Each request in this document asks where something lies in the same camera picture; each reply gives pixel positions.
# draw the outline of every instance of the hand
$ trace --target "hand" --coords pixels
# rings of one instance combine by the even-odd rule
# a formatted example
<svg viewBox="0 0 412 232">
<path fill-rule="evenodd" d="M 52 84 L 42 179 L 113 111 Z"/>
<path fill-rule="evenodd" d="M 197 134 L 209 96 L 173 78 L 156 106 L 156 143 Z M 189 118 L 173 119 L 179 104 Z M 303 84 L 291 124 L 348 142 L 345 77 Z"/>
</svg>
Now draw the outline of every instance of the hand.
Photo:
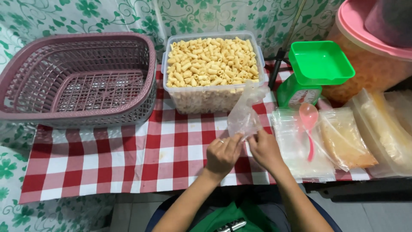
<svg viewBox="0 0 412 232">
<path fill-rule="evenodd" d="M 248 141 L 253 157 L 266 170 L 270 171 L 278 165 L 285 165 L 276 138 L 264 129 L 259 130 L 257 135 L 249 137 Z"/>
<path fill-rule="evenodd" d="M 240 142 L 242 136 L 242 134 L 235 134 L 233 137 L 218 138 L 210 143 L 206 151 L 205 169 L 215 180 L 220 182 L 232 170 L 242 150 L 243 143 Z"/>
</svg>

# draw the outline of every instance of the pink container lid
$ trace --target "pink container lid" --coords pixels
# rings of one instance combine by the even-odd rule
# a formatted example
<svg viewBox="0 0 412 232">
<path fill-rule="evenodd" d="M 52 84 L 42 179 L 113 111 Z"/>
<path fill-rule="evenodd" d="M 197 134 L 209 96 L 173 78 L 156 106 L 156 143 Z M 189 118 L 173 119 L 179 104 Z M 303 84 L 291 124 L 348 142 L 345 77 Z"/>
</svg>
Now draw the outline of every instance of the pink container lid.
<svg viewBox="0 0 412 232">
<path fill-rule="evenodd" d="M 411 61 L 412 48 L 392 47 L 370 34 L 364 24 L 376 0 L 346 0 L 339 7 L 336 25 L 350 41 L 378 55 Z"/>
</svg>

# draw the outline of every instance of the purple plastic basket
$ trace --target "purple plastic basket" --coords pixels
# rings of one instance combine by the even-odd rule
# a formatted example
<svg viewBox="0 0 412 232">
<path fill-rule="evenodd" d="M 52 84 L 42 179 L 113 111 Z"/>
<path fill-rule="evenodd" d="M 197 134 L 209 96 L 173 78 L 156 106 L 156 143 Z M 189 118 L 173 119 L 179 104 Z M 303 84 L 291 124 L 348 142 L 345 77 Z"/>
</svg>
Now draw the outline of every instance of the purple plastic basket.
<svg viewBox="0 0 412 232">
<path fill-rule="evenodd" d="M 50 36 L 0 75 L 0 120 L 55 128 L 139 124 L 154 108 L 156 53 L 133 32 Z"/>
</svg>

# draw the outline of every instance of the person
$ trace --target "person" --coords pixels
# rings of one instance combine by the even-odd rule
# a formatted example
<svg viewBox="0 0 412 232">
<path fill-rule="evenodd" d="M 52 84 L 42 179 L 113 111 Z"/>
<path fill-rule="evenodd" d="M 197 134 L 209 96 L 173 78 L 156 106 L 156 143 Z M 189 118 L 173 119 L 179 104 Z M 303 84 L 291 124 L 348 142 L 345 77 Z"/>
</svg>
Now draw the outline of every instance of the person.
<svg viewBox="0 0 412 232">
<path fill-rule="evenodd" d="M 263 129 L 248 138 L 249 147 L 255 160 L 276 180 L 281 202 L 270 204 L 267 208 L 258 207 L 255 201 L 249 199 L 232 202 L 209 211 L 193 225 L 203 203 L 239 158 L 243 147 L 241 138 L 241 134 L 236 134 L 210 143 L 207 148 L 207 164 L 202 173 L 169 207 L 152 231 L 233 231 L 234 224 L 238 226 L 239 222 L 246 221 L 245 225 L 241 223 L 243 227 L 239 229 L 240 232 L 333 232 L 332 227 L 299 188 L 281 157 L 276 138 Z"/>
</svg>

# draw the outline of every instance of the green apron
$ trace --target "green apron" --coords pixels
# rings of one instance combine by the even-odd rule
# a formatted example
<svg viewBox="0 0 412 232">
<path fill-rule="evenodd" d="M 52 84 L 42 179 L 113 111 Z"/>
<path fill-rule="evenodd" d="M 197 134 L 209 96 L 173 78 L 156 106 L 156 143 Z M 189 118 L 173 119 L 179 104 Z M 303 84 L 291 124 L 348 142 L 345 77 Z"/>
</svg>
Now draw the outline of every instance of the green apron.
<svg viewBox="0 0 412 232">
<path fill-rule="evenodd" d="M 232 202 L 228 207 L 214 211 L 193 227 L 190 232 L 214 232 L 239 218 L 244 218 L 246 225 L 236 232 L 279 232 L 260 208 L 249 201 L 243 201 L 239 207 L 236 206 L 235 202 Z"/>
</svg>

